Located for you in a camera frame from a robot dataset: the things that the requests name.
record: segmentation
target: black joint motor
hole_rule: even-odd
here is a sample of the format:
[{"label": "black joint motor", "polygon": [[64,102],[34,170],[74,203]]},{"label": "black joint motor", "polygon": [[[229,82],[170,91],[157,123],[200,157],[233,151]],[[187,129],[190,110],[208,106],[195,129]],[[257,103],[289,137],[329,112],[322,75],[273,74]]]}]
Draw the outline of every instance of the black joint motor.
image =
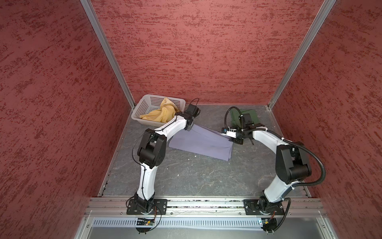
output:
[{"label": "black joint motor", "polygon": [[152,206],[154,205],[154,195],[148,199],[142,199],[138,196],[138,193],[134,194],[134,201],[137,205],[142,209],[144,213],[150,213],[152,210]]},{"label": "black joint motor", "polygon": [[156,133],[152,129],[147,129],[142,137],[138,148],[139,161],[145,163],[152,169],[154,166],[159,166],[166,154],[167,137]]},{"label": "black joint motor", "polygon": [[199,114],[200,114],[200,109],[197,106],[190,104],[186,111],[178,112],[176,115],[182,116],[183,118],[187,120],[185,130],[190,131],[192,126],[194,125],[193,118],[197,117]]},{"label": "black joint motor", "polygon": [[276,149],[276,174],[286,184],[302,181],[312,174],[308,153],[293,145],[279,145]]},{"label": "black joint motor", "polygon": [[256,205],[256,209],[261,211],[263,214],[267,215],[272,213],[273,211],[277,210],[281,206],[280,202],[271,203],[267,200],[267,198],[263,195],[259,197],[259,200]]}]

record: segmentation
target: aluminum frame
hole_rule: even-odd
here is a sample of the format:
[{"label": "aluminum frame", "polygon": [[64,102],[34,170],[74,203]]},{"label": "aluminum frame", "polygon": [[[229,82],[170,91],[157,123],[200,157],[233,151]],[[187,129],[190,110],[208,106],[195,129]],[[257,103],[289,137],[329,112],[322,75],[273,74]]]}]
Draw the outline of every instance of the aluminum frame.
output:
[{"label": "aluminum frame", "polygon": [[[135,217],[126,215],[126,200],[130,197],[91,198],[84,216]],[[166,216],[179,217],[254,217],[246,215],[244,199],[258,197],[156,197],[168,199]],[[327,217],[319,198],[291,198],[290,217]]]},{"label": "aluminum frame", "polygon": [[[167,213],[162,218],[264,218],[265,215],[246,215],[244,199],[248,197],[158,197],[165,198]],[[126,200],[129,197],[94,197],[91,198],[75,239],[86,239],[93,221],[100,218],[136,218],[126,215]],[[287,217],[316,218],[325,239],[337,239],[336,233],[327,218],[326,211],[319,198],[291,198],[291,207]]]},{"label": "aluminum frame", "polygon": [[306,51],[308,50],[310,44],[312,43],[313,39],[317,35],[318,30],[321,28],[322,24],[324,23],[326,17],[328,16],[335,2],[336,0],[324,0],[323,4],[320,7],[320,10],[318,10],[317,15],[312,22],[312,25],[310,26],[303,41],[301,42],[301,45],[298,48],[295,57],[290,63],[288,69],[285,72],[285,75],[281,79],[280,84],[278,85],[275,93],[273,94],[272,98],[270,99],[268,103],[268,107],[270,109],[272,109],[275,106],[276,101],[280,97],[282,91],[284,90],[289,79],[291,78],[297,66],[299,65],[301,59],[304,57]]},{"label": "aluminum frame", "polygon": [[105,33],[102,30],[102,26],[97,18],[97,14],[94,11],[93,5],[90,2],[90,0],[80,0],[80,1],[83,8],[85,9],[86,15],[89,18],[91,25],[93,26],[95,34],[97,35],[98,40],[105,51],[105,55],[107,56],[110,62],[110,65],[112,66],[115,76],[117,77],[118,82],[121,85],[121,88],[126,96],[126,99],[128,100],[130,107],[134,109],[135,102],[133,99],[133,95],[131,94],[129,87],[127,86],[127,83],[126,83],[125,77],[122,74],[121,68],[119,67],[118,62],[114,56],[114,53],[109,45],[109,42],[107,41]]},{"label": "aluminum frame", "polygon": [[268,106],[267,106],[267,111],[268,111],[268,114],[269,114],[270,121],[272,122],[273,125],[276,126],[275,132],[278,133],[279,135],[283,136],[283,132],[281,131],[281,128],[280,128],[280,126],[277,123],[276,117],[273,114],[272,110]]}]

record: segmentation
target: red textured wall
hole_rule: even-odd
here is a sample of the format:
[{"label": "red textured wall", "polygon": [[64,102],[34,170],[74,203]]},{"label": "red textured wall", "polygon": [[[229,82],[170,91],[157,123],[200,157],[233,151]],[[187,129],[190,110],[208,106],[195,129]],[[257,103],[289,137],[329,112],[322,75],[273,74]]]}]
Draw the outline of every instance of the red textured wall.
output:
[{"label": "red textured wall", "polygon": [[341,238],[382,235],[381,13],[380,0],[337,0],[274,107],[283,133],[323,158],[310,190]]},{"label": "red textured wall", "polygon": [[74,236],[129,106],[79,0],[0,3],[0,238]]},{"label": "red textured wall", "polygon": [[322,0],[93,0],[136,102],[267,104]]}]

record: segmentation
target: vented metal panel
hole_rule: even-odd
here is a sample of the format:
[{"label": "vented metal panel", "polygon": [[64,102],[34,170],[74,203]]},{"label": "vented metal panel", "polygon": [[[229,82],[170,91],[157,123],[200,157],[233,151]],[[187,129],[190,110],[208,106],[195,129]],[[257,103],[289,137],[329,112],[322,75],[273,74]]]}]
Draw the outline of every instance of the vented metal panel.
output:
[{"label": "vented metal panel", "polygon": [[[137,218],[118,217],[96,217],[93,227],[123,227],[133,228],[136,226]],[[260,218],[162,218],[159,228],[206,228],[206,229],[249,229],[262,230]]]}]

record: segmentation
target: yellow cloth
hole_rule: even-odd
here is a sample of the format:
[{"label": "yellow cloth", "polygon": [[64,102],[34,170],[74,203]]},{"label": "yellow cloth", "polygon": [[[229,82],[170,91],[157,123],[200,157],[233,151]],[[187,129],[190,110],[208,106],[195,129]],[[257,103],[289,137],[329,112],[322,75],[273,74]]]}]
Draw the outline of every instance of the yellow cloth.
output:
[{"label": "yellow cloth", "polygon": [[175,116],[175,113],[177,112],[179,112],[179,109],[171,100],[169,100],[166,97],[160,104],[160,109],[151,111],[148,114],[143,114],[140,116],[140,118],[145,120],[167,123],[168,121],[172,120],[172,118]]}]

